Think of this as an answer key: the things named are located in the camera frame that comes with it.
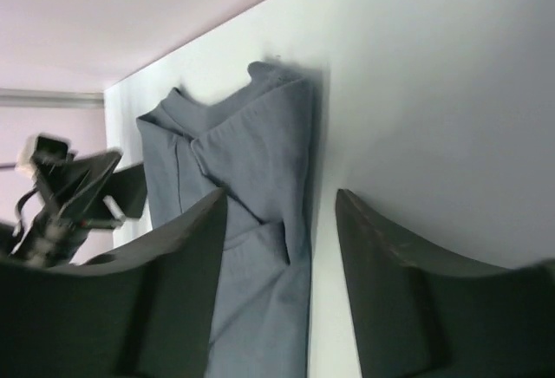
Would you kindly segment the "left aluminium frame post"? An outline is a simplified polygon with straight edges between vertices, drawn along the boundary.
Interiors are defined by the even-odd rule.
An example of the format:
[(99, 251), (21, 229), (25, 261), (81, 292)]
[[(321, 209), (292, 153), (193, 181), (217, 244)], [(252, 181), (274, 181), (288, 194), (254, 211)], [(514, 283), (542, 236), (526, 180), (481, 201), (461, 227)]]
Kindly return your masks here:
[(100, 93), (1, 89), (2, 108), (104, 108)]

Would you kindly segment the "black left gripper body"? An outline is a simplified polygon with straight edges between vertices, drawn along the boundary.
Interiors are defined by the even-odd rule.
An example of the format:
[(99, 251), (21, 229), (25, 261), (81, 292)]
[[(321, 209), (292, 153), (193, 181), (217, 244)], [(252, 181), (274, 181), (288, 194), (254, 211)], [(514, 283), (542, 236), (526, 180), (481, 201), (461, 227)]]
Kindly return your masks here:
[(125, 219), (105, 203), (121, 160), (110, 149), (71, 161), (37, 162), (35, 186), (16, 204), (18, 221), (1, 223), (1, 256), (35, 267), (66, 264), (92, 230), (114, 231)]

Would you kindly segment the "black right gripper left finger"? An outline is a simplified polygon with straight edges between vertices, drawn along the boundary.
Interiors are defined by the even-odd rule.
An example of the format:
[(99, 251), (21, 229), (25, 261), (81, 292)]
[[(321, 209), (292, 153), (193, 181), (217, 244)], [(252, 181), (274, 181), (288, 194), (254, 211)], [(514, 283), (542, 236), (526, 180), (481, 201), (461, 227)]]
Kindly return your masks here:
[(203, 376), (226, 217), (216, 189), (87, 264), (3, 259), (2, 376)]

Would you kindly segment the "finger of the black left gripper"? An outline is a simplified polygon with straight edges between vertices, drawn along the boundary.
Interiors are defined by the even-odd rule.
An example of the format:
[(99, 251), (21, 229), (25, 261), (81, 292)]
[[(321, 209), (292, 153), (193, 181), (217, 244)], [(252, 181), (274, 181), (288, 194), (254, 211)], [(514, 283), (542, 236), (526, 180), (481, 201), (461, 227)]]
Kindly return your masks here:
[(147, 201), (147, 182), (142, 162), (123, 168), (111, 175), (106, 186), (126, 218), (141, 218)]

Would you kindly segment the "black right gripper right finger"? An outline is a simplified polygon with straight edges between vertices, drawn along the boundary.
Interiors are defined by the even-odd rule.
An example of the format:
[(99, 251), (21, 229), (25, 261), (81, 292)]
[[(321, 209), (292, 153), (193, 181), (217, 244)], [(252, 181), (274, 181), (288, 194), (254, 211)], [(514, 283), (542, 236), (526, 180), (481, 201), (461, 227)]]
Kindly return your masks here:
[(347, 189), (335, 213), (363, 376), (553, 376), (552, 260), (505, 269), (463, 257)]

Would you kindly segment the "grey t shirt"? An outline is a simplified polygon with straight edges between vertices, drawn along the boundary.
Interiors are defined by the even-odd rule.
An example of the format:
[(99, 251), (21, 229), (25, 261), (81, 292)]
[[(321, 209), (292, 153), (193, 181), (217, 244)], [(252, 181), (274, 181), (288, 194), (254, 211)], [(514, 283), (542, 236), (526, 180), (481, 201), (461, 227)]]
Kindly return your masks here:
[(276, 63), (204, 105), (173, 89), (136, 121), (153, 227), (223, 188), (225, 246), (209, 377), (303, 377), (311, 252), (304, 217), (314, 87)]

